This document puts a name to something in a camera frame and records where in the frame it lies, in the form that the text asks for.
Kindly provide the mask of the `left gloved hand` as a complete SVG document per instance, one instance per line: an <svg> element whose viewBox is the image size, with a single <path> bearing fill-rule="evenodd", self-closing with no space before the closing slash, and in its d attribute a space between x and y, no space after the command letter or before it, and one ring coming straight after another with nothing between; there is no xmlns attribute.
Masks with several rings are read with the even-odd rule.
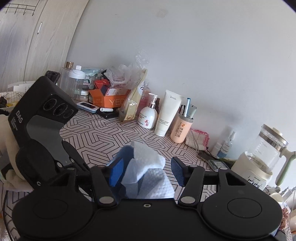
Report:
<svg viewBox="0 0 296 241"><path fill-rule="evenodd" d="M8 117L1 114L1 181L6 190L32 192L32 186L16 166L18 143L8 122Z"/></svg>

